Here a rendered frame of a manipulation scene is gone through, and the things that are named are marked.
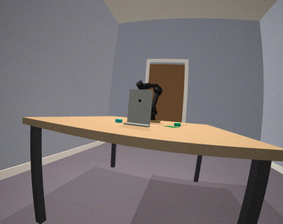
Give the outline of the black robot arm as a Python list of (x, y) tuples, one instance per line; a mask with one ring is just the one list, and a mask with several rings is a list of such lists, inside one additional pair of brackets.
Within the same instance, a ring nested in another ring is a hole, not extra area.
[[(155, 114), (157, 114), (157, 110), (156, 110), (156, 104), (157, 104), (157, 101), (158, 101), (158, 98), (159, 96), (162, 94), (162, 89), (160, 86), (158, 86), (158, 84), (150, 84), (150, 83), (146, 83), (146, 84), (143, 84), (142, 81), (139, 81), (136, 83), (136, 86), (139, 88), (139, 89), (150, 89), (150, 88), (154, 88), (154, 98), (152, 100), (152, 111), (151, 113), (154, 113), (154, 114), (151, 114), (151, 120), (155, 120)], [(155, 88), (158, 88), (158, 89), (155, 89)]]

